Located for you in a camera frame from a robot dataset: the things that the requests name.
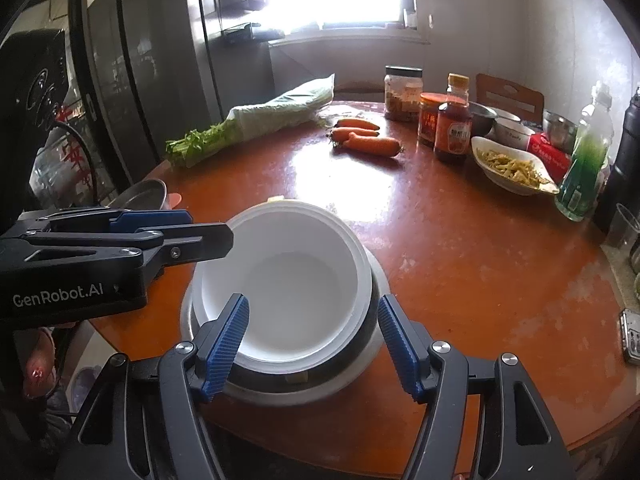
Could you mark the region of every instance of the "window sill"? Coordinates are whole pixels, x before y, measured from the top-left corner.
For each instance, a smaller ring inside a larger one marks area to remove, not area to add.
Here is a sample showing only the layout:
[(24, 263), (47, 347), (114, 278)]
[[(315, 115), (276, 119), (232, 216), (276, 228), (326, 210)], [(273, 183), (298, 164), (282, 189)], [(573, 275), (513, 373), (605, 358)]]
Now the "window sill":
[(294, 32), (282, 40), (270, 41), (270, 46), (324, 40), (400, 40), (408, 43), (429, 44), (414, 28), (328, 28)]

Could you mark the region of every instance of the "red label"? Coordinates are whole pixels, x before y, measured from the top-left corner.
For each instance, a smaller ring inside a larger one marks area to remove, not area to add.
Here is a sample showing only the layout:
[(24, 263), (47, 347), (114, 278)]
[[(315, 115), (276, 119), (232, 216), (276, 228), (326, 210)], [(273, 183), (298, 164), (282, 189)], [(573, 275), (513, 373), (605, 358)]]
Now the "red label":
[(546, 170), (555, 182), (560, 182), (565, 173), (569, 171), (571, 157), (553, 147), (543, 134), (533, 134), (529, 137), (527, 151), (542, 160)]
[(436, 125), (438, 124), (438, 114), (423, 110), (420, 112), (420, 123), (418, 124), (418, 136), (431, 144), (436, 140)]
[(463, 155), (469, 150), (470, 139), (471, 120), (460, 122), (442, 114), (438, 115), (436, 148), (455, 155)]

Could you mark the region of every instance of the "round wooden table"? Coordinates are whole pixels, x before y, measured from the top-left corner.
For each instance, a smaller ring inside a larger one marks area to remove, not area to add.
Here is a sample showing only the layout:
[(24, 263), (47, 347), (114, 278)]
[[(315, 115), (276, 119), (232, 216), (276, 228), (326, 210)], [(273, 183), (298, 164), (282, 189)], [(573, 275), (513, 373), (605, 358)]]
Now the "round wooden table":
[[(190, 170), (154, 170), (196, 222), (226, 221), (271, 196), (327, 208), (382, 264), (410, 319), (469, 356), (514, 352), (570, 449), (637, 406), (636, 368), (620, 348), (615, 285), (589, 222), (564, 218), (549, 196), (492, 184), (469, 158), (440, 163), (413, 125), (379, 104), (353, 104), (401, 139), (397, 160), (336, 151), (315, 124), (223, 150)], [(151, 285), (143, 310), (94, 320), (132, 359), (179, 341), (178, 313), (193, 265)], [(218, 396), (212, 422), (274, 452), (360, 474), (402, 474), (424, 407), (402, 390), (386, 348), (350, 386), (305, 406), (266, 408)], [(473, 455), (478, 400), (469, 397), (458, 471)]]

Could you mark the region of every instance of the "glass cup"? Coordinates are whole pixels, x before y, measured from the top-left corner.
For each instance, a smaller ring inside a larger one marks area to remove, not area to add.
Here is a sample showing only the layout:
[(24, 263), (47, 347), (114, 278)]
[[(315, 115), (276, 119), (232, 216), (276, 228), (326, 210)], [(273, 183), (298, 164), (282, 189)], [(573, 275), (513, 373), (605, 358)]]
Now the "glass cup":
[(628, 257), (638, 235), (640, 235), (638, 218), (622, 204), (616, 204), (616, 213), (611, 221), (609, 234), (604, 240), (605, 245), (620, 250), (623, 256)]

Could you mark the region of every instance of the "black thermos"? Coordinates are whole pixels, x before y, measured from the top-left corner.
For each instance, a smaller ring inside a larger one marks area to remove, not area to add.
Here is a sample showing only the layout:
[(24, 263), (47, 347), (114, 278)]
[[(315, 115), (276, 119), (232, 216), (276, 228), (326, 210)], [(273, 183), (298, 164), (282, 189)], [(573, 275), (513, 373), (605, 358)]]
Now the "black thermos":
[(636, 216), (640, 212), (640, 85), (626, 109), (618, 155), (593, 213), (594, 223), (605, 233), (618, 202)]

